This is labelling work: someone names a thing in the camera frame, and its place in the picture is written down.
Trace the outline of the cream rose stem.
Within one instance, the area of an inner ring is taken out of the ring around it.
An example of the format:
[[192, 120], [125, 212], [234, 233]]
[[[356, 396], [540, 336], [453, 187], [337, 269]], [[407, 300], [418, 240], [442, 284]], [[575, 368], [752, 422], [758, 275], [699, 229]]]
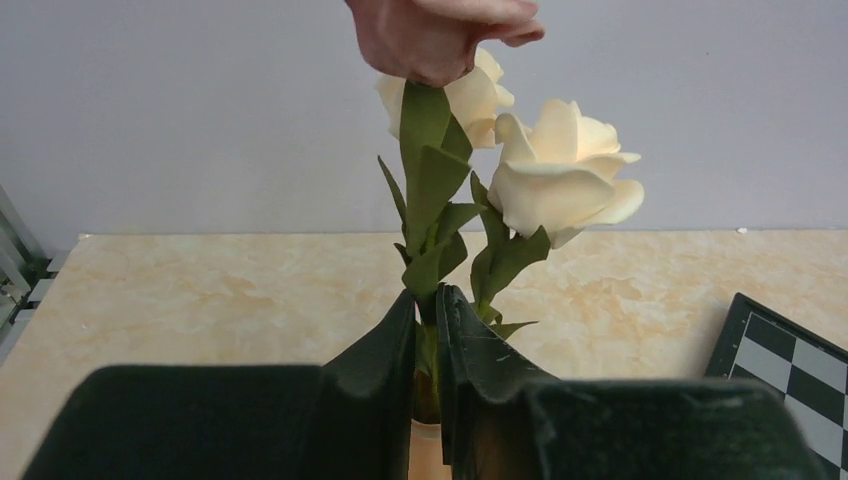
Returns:
[[502, 113], [494, 140], [501, 152], [489, 186], [471, 178], [487, 243], [472, 262], [470, 282], [476, 315], [507, 339], [525, 324], [504, 322], [495, 297], [587, 228], [629, 219], [645, 189], [618, 176], [640, 154], [623, 151], [616, 128], [584, 115], [574, 101], [547, 100], [533, 126]]
[[[444, 92], [471, 145], [475, 149], [494, 149], [495, 121], [499, 109], [513, 106], [514, 95], [500, 84], [504, 70], [494, 56], [482, 47], [475, 52], [474, 68], [449, 83]], [[388, 133], [399, 138], [403, 90], [406, 80], [381, 75], [374, 87], [388, 115]]]

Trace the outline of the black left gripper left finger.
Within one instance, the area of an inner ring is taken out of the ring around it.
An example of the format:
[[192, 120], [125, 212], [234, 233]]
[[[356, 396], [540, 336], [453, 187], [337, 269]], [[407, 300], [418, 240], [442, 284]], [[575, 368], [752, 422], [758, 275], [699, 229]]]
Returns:
[[415, 304], [323, 365], [112, 365], [71, 392], [27, 479], [403, 479]]

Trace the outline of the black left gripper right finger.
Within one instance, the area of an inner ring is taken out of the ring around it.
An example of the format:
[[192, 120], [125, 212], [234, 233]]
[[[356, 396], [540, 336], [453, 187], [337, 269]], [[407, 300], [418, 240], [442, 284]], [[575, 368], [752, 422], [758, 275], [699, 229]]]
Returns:
[[456, 479], [822, 479], [777, 393], [753, 380], [563, 380], [462, 291], [436, 294], [442, 458]]

